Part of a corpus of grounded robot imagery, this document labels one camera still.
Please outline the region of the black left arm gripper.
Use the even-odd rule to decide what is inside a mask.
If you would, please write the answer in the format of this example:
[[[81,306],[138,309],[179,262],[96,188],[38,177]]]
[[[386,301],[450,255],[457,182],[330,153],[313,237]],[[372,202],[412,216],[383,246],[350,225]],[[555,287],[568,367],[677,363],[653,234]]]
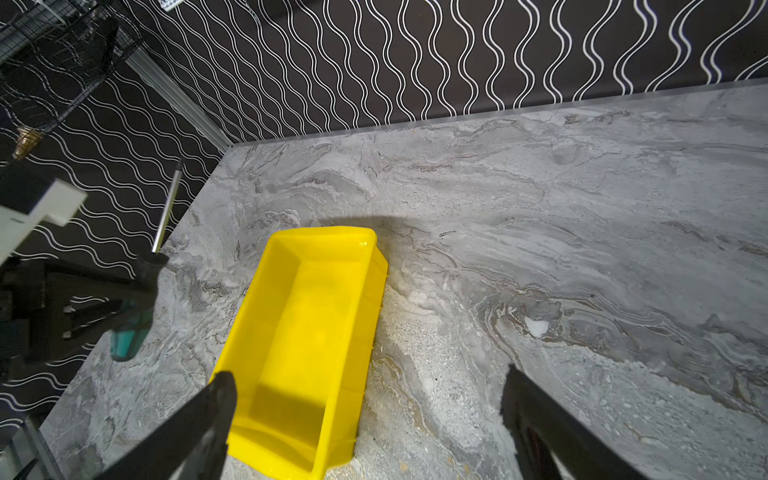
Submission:
[[[1,381],[98,341],[131,313],[125,301],[150,299],[138,280],[55,259],[10,258],[1,266]]]

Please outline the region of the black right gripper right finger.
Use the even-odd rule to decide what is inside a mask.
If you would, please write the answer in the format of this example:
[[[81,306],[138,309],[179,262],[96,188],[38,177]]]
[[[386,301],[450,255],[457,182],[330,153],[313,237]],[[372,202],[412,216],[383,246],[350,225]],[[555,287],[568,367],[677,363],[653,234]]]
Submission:
[[[525,479],[643,479],[528,376],[509,366],[500,414]]]

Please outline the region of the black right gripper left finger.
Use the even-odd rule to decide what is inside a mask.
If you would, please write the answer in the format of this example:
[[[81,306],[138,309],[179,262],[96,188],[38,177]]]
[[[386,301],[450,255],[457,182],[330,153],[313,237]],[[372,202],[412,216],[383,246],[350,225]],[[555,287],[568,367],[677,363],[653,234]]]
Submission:
[[[100,479],[219,479],[237,404],[234,376],[214,379]]]

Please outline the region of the green handled screwdriver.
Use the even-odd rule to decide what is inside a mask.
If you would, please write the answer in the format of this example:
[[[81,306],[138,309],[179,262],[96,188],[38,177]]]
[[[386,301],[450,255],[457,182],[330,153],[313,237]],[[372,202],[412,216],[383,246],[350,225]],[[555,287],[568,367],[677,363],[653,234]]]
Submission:
[[[121,324],[117,325],[110,337],[110,355],[118,362],[132,360],[139,352],[144,340],[151,330],[154,319],[154,306],[158,293],[158,277],[167,265],[169,258],[160,252],[171,213],[177,198],[179,186],[183,178],[184,161],[179,160],[173,172],[168,195],[158,222],[153,243],[149,254],[140,258],[138,280],[148,288],[150,299],[144,303],[133,304],[125,301],[120,313],[131,313]]]

